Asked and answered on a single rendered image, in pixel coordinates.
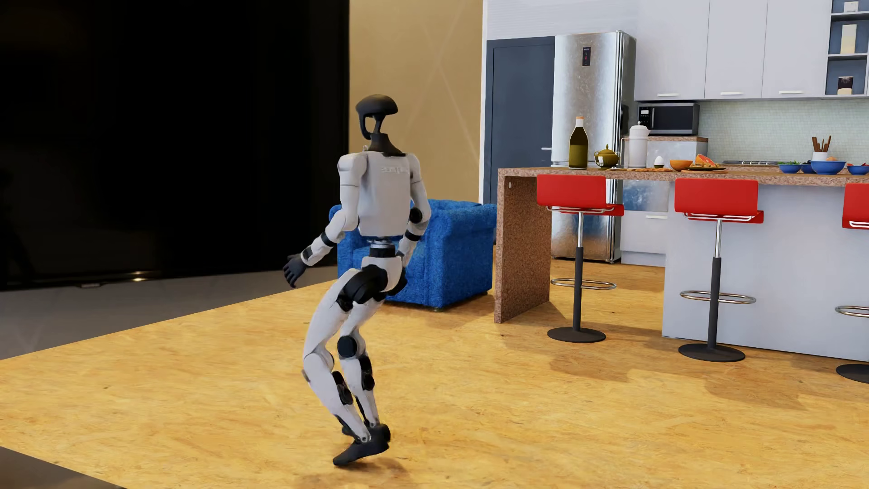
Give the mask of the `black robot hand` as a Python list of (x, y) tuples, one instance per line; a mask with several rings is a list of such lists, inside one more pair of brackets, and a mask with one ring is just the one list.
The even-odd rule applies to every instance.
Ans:
[(291, 288), (296, 288), (296, 282), (310, 267), (305, 263), (301, 253), (288, 256), (283, 266), (283, 274)]

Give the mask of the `white left robot leg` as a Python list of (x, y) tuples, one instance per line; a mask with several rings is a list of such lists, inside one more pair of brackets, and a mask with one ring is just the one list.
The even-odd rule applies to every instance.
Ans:
[(388, 450), (389, 443), (372, 437), (366, 428), (337, 351), (340, 327), (347, 317), (347, 308), (337, 305), (338, 295), (358, 270), (344, 272), (330, 286), (311, 319), (303, 349), (305, 379), (323, 406), (342, 424), (342, 432), (353, 438), (352, 444), (334, 457), (333, 463), (338, 466), (382, 453)]

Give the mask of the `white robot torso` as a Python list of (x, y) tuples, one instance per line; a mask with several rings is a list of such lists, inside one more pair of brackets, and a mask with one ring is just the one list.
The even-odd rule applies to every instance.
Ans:
[(368, 167), (362, 177), (356, 230), (370, 238), (403, 237), (413, 207), (407, 157), (385, 157), (375, 151), (363, 154)]

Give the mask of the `white right robot leg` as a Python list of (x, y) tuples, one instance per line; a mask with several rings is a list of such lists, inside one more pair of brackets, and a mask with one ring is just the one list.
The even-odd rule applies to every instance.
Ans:
[(373, 264), (358, 270), (342, 286), (336, 304), (345, 306), (347, 317), (340, 327), (336, 344), (342, 371), (350, 392), (360, 409), (363, 421), (372, 437), (386, 442), (391, 433), (381, 422), (374, 395), (373, 365), (368, 356), (366, 342), (360, 328), (381, 308), (388, 292), (387, 272)]

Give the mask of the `black robot head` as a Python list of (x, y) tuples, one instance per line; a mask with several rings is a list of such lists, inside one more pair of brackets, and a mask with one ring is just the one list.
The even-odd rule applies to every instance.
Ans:
[[(406, 155), (392, 144), (388, 134), (382, 132), (382, 123), (386, 116), (394, 115), (398, 112), (397, 104), (390, 96), (381, 94), (366, 96), (357, 103), (355, 110), (363, 137), (370, 141), (366, 149), (367, 151), (380, 152), (385, 157), (398, 158)], [(367, 128), (366, 120), (369, 117), (375, 120), (373, 130), (368, 130)]]

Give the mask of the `brown granite bar counter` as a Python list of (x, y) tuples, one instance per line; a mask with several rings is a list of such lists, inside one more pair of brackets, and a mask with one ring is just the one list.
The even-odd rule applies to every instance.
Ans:
[(498, 324), (549, 301), (549, 262), (559, 257), (552, 245), (550, 212), (537, 204), (536, 178), (542, 174), (599, 176), (614, 180), (672, 182), (684, 178), (732, 178), (761, 184), (844, 187), (869, 183), (869, 174), (782, 173), (758, 166), (713, 172), (572, 170), (567, 166), (505, 168), (498, 171), (494, 255), (494, 321)]

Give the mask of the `dark grey door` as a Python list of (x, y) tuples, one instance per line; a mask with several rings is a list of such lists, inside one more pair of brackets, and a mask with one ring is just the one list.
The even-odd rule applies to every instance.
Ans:
[(554, 37), (488, 40), (482, 202), (494, 204), (501, 168), (549, 166)]

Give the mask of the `red bar stool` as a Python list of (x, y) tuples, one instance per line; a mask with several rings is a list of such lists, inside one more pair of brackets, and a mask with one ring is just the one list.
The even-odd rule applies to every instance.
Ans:
[(581, 301), (583, 289), (583, 218), (586, 214), (621, 217), (624, 206), (606, 201), (606, 178), (579, 174), (542, 174), (537, 177), (537, 204), (551, 212), (578, 216), (577, 246), (574, 253), (573, 278), (551, 279), (551, 284), (573, 287), (573, 323), (571, 327), (557, 327), (548, 336), (562, 342), (595, 343), (606, 335), (595, 329), (581, 327)]
[[(869, 230), (869, 183), (845, 185), (842, 227)], [(867, 306), (837, 306), (835, 312), (851, 317), (869, 317)], [(836, 372), (845, 379), (869, 384), (869, 364), (841, 364)]]
[(675, 181), (675, 211), (690, 220), (716, 224), (710, 291), (680, 293), (684, 298), (710, 302), (707, 341), (680, 346), (678, 351), (685, 357), (715, 363), (739, 362), (745, 358), (741, 350), (717, 343), (721, 296), (726, 297), (728, 304), (756, 302), (754, 297), (721, 292), (721, 236), (724, 222), (763, 223), (764, 212), (757, 207), (758, 189), (759, 183), (753, 180), (678, 178)]

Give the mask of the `green wine bottle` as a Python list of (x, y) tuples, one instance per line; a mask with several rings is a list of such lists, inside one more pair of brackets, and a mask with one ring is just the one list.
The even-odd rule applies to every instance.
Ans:
[(584, 128), (584, 117), (575, 117), (575, 124), (569, 139), (568, 167), (585, 170), (588, 166), (588, 136)]

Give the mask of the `stainless steel refrigerator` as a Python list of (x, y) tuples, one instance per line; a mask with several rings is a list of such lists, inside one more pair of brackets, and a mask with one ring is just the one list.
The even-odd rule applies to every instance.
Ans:
[[(569, 139), (575, 117), (583, 117), (587, 166), (570, 172), (602, 173), (593, 153), (622, 152), (635, 111), (635, 39), (621, 30), (557, 36), (554, 40), (552, 167), (569, 167)], [(577, 215), (552, 214), (551, 255), (574, 258)], [(584, 260), (613, 263), (621, 258), (621, 218), (583, 218)]]

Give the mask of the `white base cabinet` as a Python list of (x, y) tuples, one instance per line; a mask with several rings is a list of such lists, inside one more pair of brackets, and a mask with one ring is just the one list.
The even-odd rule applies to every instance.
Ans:
[[(664, 168), (670, 167), (670, 160), (694, 160), (697, 154), (706, 154), (707, 147), (704, 137), (649, 137), (646, 168), (653, 171), (658, 159)], [(664, 267), (671, 182), (624, 180), (622, 187), (621, 262)]]

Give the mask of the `white lidded jug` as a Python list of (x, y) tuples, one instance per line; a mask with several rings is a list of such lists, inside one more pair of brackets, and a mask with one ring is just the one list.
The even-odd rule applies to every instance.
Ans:
[(630, 127), (628, 136), (621, 139), (623, 167), (644, 169), (647, 167), (647, 144), (650, 130), (642, 122)]

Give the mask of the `black microwave oven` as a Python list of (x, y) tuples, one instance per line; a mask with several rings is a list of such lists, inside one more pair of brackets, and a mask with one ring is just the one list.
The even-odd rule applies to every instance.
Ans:
[(697, 136), (700, 105), (697, 103), (639, 104), (638, 122), (651, 136)]

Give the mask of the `white kitchen island base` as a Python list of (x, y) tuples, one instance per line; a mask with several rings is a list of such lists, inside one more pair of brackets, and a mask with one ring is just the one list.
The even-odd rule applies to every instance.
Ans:
[[(662, 336), (706, 340), (715, 223), (687, 219), (669, 197)], [(723, 223), (721, 291), (756, 298), (720, 304), (718, 341), (728, 345), (869, 361), (869, 230), (841, 227), (844, 188), (761, 184), (762, 224)]]

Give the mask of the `white wall cabinets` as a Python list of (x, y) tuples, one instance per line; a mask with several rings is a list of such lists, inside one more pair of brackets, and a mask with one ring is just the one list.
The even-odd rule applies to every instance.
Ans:
[(831, 0), (638, 0), (639, 101), (825, 94)]

